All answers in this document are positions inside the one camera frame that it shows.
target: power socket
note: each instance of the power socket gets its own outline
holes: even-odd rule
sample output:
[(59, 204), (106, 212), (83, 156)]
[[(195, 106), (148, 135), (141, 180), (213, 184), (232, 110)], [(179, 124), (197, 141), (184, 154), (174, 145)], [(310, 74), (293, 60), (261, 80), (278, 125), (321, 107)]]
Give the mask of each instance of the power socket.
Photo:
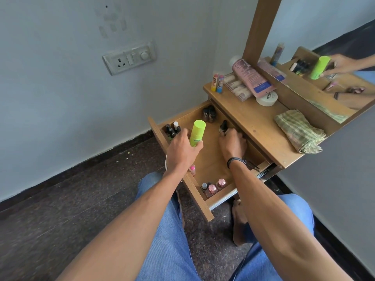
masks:
[(111, 73), (116, 75), (130, 68), (137, 67), (156, 59), (152, 41), (141, 43), (132, 48), (125, 48), (106, 54), (103, 59)]

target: neon green bottle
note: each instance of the neon green bottle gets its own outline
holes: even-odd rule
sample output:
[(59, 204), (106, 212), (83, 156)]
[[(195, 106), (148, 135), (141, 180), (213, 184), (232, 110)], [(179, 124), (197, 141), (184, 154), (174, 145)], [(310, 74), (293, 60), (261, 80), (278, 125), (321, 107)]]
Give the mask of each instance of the neon green bottle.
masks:
[(329, 56), (320, 56), (314, 69), (310, 74), (312, 80), (319, 79), (319, 75), (324, 72), (331, 58)]
[(203, 120), (196, 120), (194, 122), (193, 130), (190, 135), (190, 146), (195, 147), (196, 144), (202, 140), (204, 129), (206, 128), (206, 122)]

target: white cap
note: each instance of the white cap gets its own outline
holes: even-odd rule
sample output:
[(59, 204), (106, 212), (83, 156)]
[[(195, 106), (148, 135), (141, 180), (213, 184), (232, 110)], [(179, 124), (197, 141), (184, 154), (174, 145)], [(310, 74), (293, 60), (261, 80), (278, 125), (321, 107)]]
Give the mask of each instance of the white cap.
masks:
[(264, 97), (257, 98), (256, 101), (262, 106), (273, 106), (278, 100), (278, 94), (275, 92), (269, 92)]
[(233, 56), (230, 60), (229, 60), (229, 65), (231, 66), (231, 68), (233, 67), (233, 64), (238, 60), (238, 59), (241, 59), (242, 57), (241, 56), (238, 56), (238, 55), (235, 55)]

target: hand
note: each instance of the hand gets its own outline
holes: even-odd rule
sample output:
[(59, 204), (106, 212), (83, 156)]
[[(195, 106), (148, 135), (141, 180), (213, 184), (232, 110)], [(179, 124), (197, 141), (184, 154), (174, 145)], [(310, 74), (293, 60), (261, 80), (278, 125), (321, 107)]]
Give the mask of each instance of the hand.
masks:
[(325, 77), (335, 73), (349, 73), (357, 70), (357, 60), (346, 57), (341, 54), (330, 56), (331, 61), (335, 62), (335, 68), (326, 70), (320, 74), (320, 77)]
[(219, 144), (225, 162), (232, 157), (243, 158), (247, 148), (246, 140), (242, 137), (242, 134), (233, 128), (229, 128), (225, 135), (221, 134)]
[(203, 141), (199, 141), (195, 147), (190, 146), (187, 132), (186, 128), (179, 132), (166, 150), (168, 172), (185, 174), (203, 148)]

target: open drawer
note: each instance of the open drawer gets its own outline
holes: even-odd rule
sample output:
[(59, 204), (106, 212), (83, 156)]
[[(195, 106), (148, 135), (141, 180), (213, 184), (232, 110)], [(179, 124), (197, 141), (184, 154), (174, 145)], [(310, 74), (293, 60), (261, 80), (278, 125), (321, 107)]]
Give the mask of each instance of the open drawer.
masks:
[[(158, 143), (162, 147), (164, 153), (166, 153), (166, 149), (170, 144), (170, 140), (166, 135), (165, 125), (170, 124), (171, 126), (173, 126), (173, 122), (177, 121), (180, 127), (187, 128), (190, 134), (194, 121), (197, 119), (202, 119), (202, 110), (209, 105), (213, 105), (216, 109), (216, 120), (213, 123), (207, 122), (202, 139), (204, 142), (204, 147), (200, 151), (194, 162), (194, 165), (196, 167), (195, 176), (192, 176), (192, 174), (188, 171), (183, 177), (183, 181), (186, 188), (188, 189), (188, 192), (190, 193), (199, 211), (207, 221), (211, 221), (214, 218), (211, 210), (237, 193), (236, 186), (233, 182), (233, 177), (230, 170), (227, 168), (227, 162), (224, 161), (224, 158), (221, 154), (218, 141), (219, 127), (223, 120), (227, 120), (229, 128), (235, 128), (235, 126), (233, 125), (231, 120), (226, 117), (210, 100), (200, 104), (199, 106), (191, 108), (190, 110), (180, 113), (174, 118), (167, 120), (166, 122), (163, 122), (159, 125), (157, 125), (152, 118), (148, 118), (151, 129), (154, 132)], [(269, 162), (253, 146), (250, 139), (247, 140), (247, 144), (248, 148), (245, 154), (245, 159), (258, 167), (259, 171), (253, 169), (251, 170), (251, 172), (253, 172), (260, 178), (262, 174), (267, 171), (267, 168), (271, 165), (271, 162)], [(213, 184), (215, 184), (220, 178), (225, 179), (225, 181), (227, 182), (227, 186), (210, 198), (207, 198), (201, 190), (202, 183), (212, 182)]]

